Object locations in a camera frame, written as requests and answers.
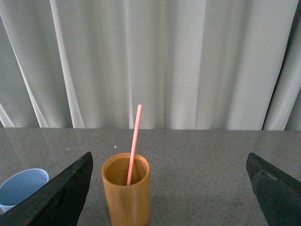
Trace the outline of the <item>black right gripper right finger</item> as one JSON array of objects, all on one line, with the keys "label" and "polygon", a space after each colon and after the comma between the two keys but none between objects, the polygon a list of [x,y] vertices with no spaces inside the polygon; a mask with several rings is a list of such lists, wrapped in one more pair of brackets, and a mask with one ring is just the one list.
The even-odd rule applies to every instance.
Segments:
[{"label": "black right gripper right finger", "polygon": [[270,226],[301,224],[301,183],[255,153],[246,170],[261,211]]}]

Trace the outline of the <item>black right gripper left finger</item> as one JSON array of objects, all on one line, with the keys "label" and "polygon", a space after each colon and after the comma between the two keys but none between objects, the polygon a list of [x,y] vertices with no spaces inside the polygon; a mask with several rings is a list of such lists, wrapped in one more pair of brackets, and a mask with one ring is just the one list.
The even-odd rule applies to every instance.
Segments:
[{"label": "black right gripper left finger", "polygon": [[0,217],[2,226],[75,226],[86,202],[93,171],[91,152]]}]

